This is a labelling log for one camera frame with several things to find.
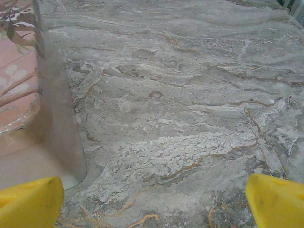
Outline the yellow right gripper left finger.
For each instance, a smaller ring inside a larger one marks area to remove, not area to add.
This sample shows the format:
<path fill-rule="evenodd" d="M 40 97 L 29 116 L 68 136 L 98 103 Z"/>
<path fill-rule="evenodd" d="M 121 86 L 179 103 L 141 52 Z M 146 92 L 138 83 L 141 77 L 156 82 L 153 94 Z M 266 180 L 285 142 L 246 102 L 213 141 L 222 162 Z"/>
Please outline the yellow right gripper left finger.
<path fill-rule="evenodd" d="M 0 191 L 2 228 L 53 228 L 64 199 L 59 177 L 47 177 Z"/>

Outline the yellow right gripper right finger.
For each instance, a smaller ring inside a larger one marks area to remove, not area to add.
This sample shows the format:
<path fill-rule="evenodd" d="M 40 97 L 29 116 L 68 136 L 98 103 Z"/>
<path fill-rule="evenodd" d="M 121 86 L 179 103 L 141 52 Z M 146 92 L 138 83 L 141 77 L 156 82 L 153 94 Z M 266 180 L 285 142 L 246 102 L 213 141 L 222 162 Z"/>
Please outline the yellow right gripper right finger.
<path fill-rule="evenodd" d="M 259 228 L 302 228 L 304 185 L 265 174 L 250 174 L 246 197 Z"/>

